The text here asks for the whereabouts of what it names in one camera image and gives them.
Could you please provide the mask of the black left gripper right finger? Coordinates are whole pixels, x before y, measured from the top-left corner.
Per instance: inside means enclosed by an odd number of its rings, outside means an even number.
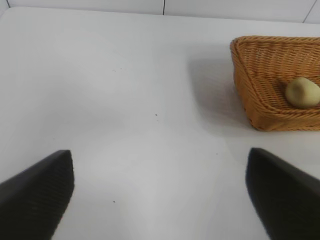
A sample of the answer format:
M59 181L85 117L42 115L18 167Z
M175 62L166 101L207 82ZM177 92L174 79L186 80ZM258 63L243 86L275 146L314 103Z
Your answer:
M320 238L320 181L280 157L253 147L245 184L271 240Z

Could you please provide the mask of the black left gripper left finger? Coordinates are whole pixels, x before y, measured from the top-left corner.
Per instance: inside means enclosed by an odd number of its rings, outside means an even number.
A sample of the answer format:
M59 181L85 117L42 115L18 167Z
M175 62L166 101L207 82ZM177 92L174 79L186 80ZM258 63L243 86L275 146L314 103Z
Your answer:
M0 184L0 238L52 239L73 195L70 150L58 150Z

